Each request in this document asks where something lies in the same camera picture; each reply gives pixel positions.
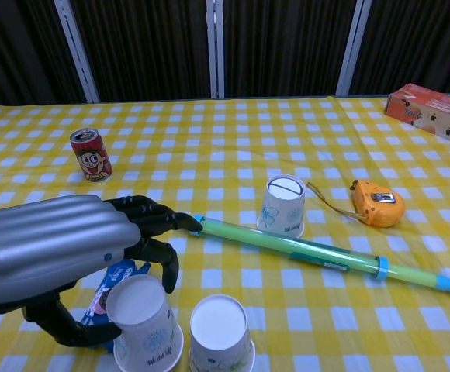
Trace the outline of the silver and black left hand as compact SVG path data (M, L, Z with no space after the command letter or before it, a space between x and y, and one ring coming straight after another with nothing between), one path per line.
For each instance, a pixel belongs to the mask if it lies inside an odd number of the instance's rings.
M167 293L179 272L175 249L158 237L197 233L202 225L143 195L103 200L68 195L0 209L0 314L21 310L58 343L98 346L117 338L117 325L83 325L61 303L62 291L125 259L159 263Z

